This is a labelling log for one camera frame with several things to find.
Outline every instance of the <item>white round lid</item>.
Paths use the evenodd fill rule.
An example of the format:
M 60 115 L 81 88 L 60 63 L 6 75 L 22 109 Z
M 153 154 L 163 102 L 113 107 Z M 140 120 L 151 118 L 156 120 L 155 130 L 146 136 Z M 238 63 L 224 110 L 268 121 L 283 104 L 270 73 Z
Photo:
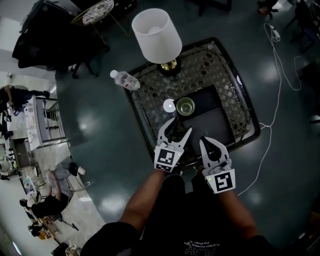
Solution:
M 174 100 L 172 98 L 166 99 L 163 103 L 163 109 L 168 113 L 176 111 Z
M 116 70 L 112 70 L 112 71 L 110 72 L 110 77 L 112 77 L 112 78 L 116 78 L 116 77 L 118 76 L 118 74 L 119 74 L 119 72 L 118 72 L 118 71 L 116 71 Z

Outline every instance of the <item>lamp base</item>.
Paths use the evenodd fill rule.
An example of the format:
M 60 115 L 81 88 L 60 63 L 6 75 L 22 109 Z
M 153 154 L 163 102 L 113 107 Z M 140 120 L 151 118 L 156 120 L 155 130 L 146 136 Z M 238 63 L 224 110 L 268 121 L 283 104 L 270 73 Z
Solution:
M 175 77 L 181 70 L 181 59 L 176 57 L 174 60 L 156 65 L 161 74 L 166 77 Z

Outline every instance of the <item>water bottle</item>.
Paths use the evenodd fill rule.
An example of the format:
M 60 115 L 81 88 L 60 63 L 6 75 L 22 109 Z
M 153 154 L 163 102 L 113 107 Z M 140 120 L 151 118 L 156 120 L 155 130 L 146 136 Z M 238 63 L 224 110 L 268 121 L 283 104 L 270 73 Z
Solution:
M 117 85 L 122 86 L 130 91 L 135 91 L 140 88 L 139 80 L 125 71 L 118 72 L 116 70 L 112 70 L 110 72 L 110 77 L 114 79 L 114 82 Z

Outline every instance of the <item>green cup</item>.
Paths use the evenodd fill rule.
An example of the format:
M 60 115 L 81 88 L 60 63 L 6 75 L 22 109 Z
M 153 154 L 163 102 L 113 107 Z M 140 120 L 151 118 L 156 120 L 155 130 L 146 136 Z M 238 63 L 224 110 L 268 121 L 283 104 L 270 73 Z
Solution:
M 195 111 L 195 108 L 195 102 L 188 97 L 183 97 L 176 103 L 176 110 L 182 116 L 190 116 Z

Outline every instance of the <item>white cable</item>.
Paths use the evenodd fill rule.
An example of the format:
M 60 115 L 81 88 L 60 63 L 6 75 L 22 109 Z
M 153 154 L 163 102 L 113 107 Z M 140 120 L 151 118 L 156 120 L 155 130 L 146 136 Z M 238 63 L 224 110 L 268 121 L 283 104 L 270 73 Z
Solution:
M 271 36 L 268 34 L 268 31 L 267 31 L 267 29 L 266 29 L 266 26 L 269 26 L 270 32 L 271 32 Z M 243 190 L 242 192 L 240 192 L 240 193 L 238 194 L 238 196 L 240 196 L 242 193 L 246 192 L 246 191 L 257 181 L 258 176 L 259 176 L 259 173 L 260 173 L 261 165 L 262 165 L 262 163 L 263 163 L 263 161 L 264 161 L 264 159 L 265 159 L 265 157 L 266 157 L 266 155 L 267 155 L 267 153 L 268 153 L 268 150 L 269 150 L 269 148 L 270 148 L 270 146 L 271 146 L 272 125 L 275 123 L 275 120 L 276 120 L 277 111 L 278 111 L 279 102 L 280 102 L 281 85 L 282 85 L 282 78 L 281 78 L 281 74 L 280 74 L 280 72 L 279 72 L 279 67 L 278 67 L 277 60 L 278 60 L 279 63 L 280 63 L 282 73 L 283 73 L 286 81 L 288 82 L 289 86 L 291 87 L 291 89 L 294 90 L 294 91 L 300 91 L 301 88 L 302 88 L 301 82 L 300 82 L 300 79 L 299 79 L 299 76 L 298 76 L 298 74 L 297 74 L 297 69 L 296 69 L 296 59 L 297 59 L 297 58 L 302 58 L 302 57 L 301 57 L 301 56 L 296 56 L 296 57 L 293 59 L 294 72 L 295 72 L 295 75 L 296 75 L 296 77 L 298 78 L 299 84 L 300 84 L 300 87 L 299 87 L 298 89 L 295 89 L 295 88 L 292 87 L 289 79 L 288 79 L 287 76 L 286 76 L 284 67 L 283 67 L 283 65 L 282 65 L 282 62 L 281 62 L 281 60 L 280 60 L 280 57 L 279 57 L 279 55 L 278 55 L 278 53 L 277 53 L 277 51 L 276 51 L 275 45 L 274 45 L 274 43 L 280 42 L 280 40 L 281 40 L 279 33 L 275 30 L 275 28 L 274 28 L 273 26 L 271 26 L 271 25 L 269 25 L 269 24 L 267 24 L 267 23 L 264 24 L 264 31 L 265 31 L 265 33 L 266 33 L 266 35 L 267 35 L 267 37 L 268 37 L 268 39 L 269 39 L 269 41 L 270 41 L 270 44 L 272 45 L 272 48 L 273 48 L 273 56 L 274 56 L 275 68 L 276 68 L 276 72 L 277 72 L 277 74 L 278 74 L 278 76 L 279 76 L 279 79 L 280 79 L 279 91 L 278 91 L 278 97 L 277 97 L 277 103 L 276 103 L 276 107 L 275 107 L 275 111 L 274 111 L 274 116 L 273 116 L 273 120 L 272 120 L 271 124 L 270 124 L 270 125 L 266 125 L 266 124 L 261 123 L 261 122 L 259 123 L 260 125 L 262 125 L 261 130 L 264 129 L 264 128 L 270 128 L 269 145 L 268 145 L 268 147 L 267 147 L 267 149 L 266 149 L 266 151 L 265 151 L 265 153 L 264 153 L 264 155 L 263 155 L 263 157 L 262 157 L 262 159 L 261 159 L 261 162 L 260 162 L 260 164 L 259 164 L 259 168 L 258 168 L 258 171 L 257 171 L 257 173 L 256 173 L 256 176 L 255 176 L 254 181 L 253 181 L 245 190 Z

